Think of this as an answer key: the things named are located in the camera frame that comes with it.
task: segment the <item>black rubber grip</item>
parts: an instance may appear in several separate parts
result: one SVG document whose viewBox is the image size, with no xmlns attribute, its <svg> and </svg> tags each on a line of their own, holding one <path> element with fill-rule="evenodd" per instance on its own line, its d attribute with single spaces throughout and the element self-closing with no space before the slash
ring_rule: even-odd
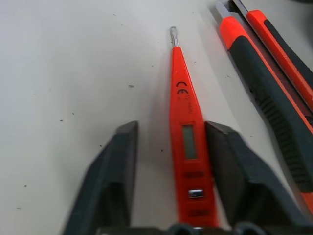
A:
<svg viewBox="0 0 313 235">
<path fill-rule="evenodd" d="M 208 121 L 205 128 L 215 183 L 230 225 L 242 221 L 259 226 L 311 225 L 239 133 Z"/>
<path fill-rule="evenodd" d="M 63 235 L 94 235 L 99 227 L 130 225 L 138 122 L 120 126 L 90 165 Z"/>
<path fill-rule="evenodd" d="M 271 24 L 269 20 L 264 21 L 264 25 L 268 28 L 270 33 L 276 39 L 280 47 L 284 50 L 286 55 L 292 61 L 294 66 L 297 68 L 302 77 L 307 81 L 308 85 L 313 89 L 313 72 L 309 69 L 308 66 L 297 56 L 296 53 L 288 46 L 285 40 L 280 36 L 276 28 Z"/>
<path fill-rule="evenodd" d="M 285 162 L 302 192 L 313 191 L 313 135 L 245 36 L 229 52 L 268 119 Z"/>
</svg>

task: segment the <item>screwdriver tip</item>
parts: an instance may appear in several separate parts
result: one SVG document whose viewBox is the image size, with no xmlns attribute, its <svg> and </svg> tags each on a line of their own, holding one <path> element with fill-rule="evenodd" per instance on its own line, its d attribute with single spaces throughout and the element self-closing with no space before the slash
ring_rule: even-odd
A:
<svg viewBox="0 0 313 235">
<path fill-rule="evenodd" d="M 171 32 L 173 46 L 178 47 L 177 29 L 176 29 L 176 27 L 175 26 L 171 27 L 170 28 L 170 32 Z"/>
</svg>

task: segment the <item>metal tip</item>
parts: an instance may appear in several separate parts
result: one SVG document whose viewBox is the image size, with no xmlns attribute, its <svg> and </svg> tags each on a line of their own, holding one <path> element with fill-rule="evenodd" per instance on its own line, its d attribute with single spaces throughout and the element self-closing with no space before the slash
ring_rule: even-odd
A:
<svg viewBox="0 0 313 235">
<path fill-rule="evenodd" d="M 248 14 L 248 10 L 246 9 L 245 5 L 240 0 L 232 0 L 233 3 L 238 7 L 241 14 L 243 14 L 244 17 Z"/>
<path fill-rule="evenodd" d="M 171 37 L 172 37 L 173 46 L 178 47 L 177 30 L 175 26 L 171 27 Z"/>
<path fill-rule="evenodd" d="M 226 18 L 228 16 L 230 16 L 230 12 L 228 11 L 228 9 L 224 6 L 224 4 L 221 2 L 221 1 L 218 1 L 216 4 L 215 4 L 215 7 L 219 13 L 219 15 L 222 17 L 222 18 Z"/>
</svg>

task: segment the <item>red utility knife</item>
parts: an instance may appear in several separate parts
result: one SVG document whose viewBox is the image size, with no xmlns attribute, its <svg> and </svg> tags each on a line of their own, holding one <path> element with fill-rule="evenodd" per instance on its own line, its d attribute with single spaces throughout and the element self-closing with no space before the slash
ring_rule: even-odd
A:
<svg viewBox="0 0 313 235">
<path fill-rule="evenodd" d="M 235 65 L 276 136 L 289 171 L 313 213 L 312 113 L 282 82 L 239 21 L 218 2 L 220 32 Z"/>
<path fill-rule="evenodd" d="M 232 0 L 268 48 L 290 82 L 313 112 L 313 73 L 294 53 L 260 10 L 248 11 L 240 0 Z"/>
<path fill-rule="evenodd" d="M 215 227 L 218 218 L 203 117 L 175 27 L 171 36 L 170 131 L 179 220 L 194 227 Z"/>
</svg>

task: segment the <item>ce mark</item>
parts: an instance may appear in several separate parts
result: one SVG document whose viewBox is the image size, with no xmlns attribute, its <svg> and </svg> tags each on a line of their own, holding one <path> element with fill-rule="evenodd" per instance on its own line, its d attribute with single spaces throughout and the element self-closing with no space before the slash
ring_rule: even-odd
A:
<svg viewBox="0 0 313 235">
<path fill-rule="evenodd" d="M 187 84 L 185 82 L 178 82 L 176 84 L 176 86 L 178 87 L 180 84 L 182 84 L 184 86 L 187 86 Z M 186 89 L 180 89 L 180 90 L 177 91 L 177 94 L 183 94 L 183 93 L 188 94 L 188 91 Z"/>
</svg>

